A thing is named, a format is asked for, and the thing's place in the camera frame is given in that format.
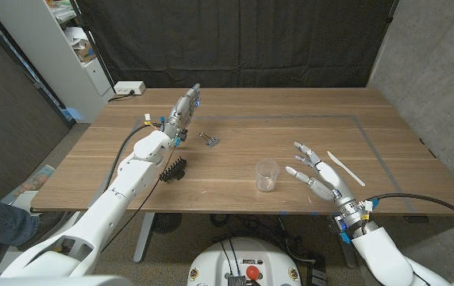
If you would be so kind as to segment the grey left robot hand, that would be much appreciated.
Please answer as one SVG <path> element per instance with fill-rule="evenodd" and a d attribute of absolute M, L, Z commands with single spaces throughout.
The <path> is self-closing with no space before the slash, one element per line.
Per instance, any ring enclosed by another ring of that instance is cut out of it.
<path fill-rule="evenodd" d="M 171 113 L 160 129 L 167 134 L 172 141 L 186 140 L 186 128 L 190 124 L 195 110 L 200 106 L 200 84 L 196 83 L 185 95 L 179 98 L 172 107 Z"/>

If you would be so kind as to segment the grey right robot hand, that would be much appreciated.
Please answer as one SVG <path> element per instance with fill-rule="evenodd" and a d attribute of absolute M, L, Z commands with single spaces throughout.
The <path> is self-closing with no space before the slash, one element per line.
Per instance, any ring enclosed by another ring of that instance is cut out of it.
<path fill-rule="evenodd" d="M 369 219 L 371 211 L 366 210 L 366 203 L 356 201 L 348 185 L 333 167 L 304 144 L 295 141 L 294 147 L 305 154 L 304 157 L 296 155 L 295 159 L 311 167 L 316 176 L 308 176 L 290 166 L 285 167 L 286 171 L 306 184 L 319 198 L 335 203 L 339 214 L 334 220 L 340 232 L 345 232 L 349 238 L 359 238 L 379 228 Z"/>

